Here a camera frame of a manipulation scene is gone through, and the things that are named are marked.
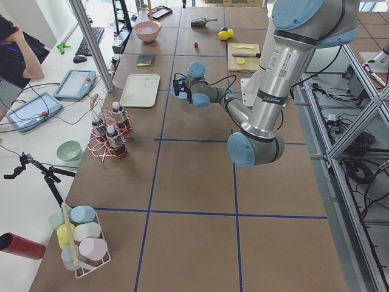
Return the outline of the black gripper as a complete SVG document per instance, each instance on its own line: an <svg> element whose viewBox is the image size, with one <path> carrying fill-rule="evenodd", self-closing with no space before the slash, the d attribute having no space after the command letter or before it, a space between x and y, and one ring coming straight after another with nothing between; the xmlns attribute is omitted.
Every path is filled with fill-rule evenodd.
<svg viewBox="0 0 389 292"><path fill-rule="evenodd" d="M186 78L179 78L173 80L172 93L175 97L185 97L185 81Z"/></svg>

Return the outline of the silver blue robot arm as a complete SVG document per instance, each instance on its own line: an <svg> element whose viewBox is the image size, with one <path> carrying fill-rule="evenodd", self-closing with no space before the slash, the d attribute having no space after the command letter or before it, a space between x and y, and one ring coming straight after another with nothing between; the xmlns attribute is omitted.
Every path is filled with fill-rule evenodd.
<svg viewBox="0 0 389 292"><path fill-rule="evenodd" d="M185 77L173 81L174 94L186 93L198 108L220 104L239 131L230 135L227 149L238 166L268 164L284 152L275 123L289 91L308 67L316 49L352 42L357 35L358 1L275 1L260 58L252 76L256 98L247 108L229 88L205 80L205 67L192 62Z"/></svg>

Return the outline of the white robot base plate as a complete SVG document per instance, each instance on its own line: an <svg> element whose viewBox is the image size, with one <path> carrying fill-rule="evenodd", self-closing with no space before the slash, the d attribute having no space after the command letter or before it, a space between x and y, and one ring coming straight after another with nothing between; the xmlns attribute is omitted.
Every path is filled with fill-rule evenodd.
<svg viewBox="0 0 389 292"><path fill-rule="evenodd" d="M256 80L252 78L242 78L240 80L241 95L243 104L248 107L253 107L259 86L256 84Z"/></svg>

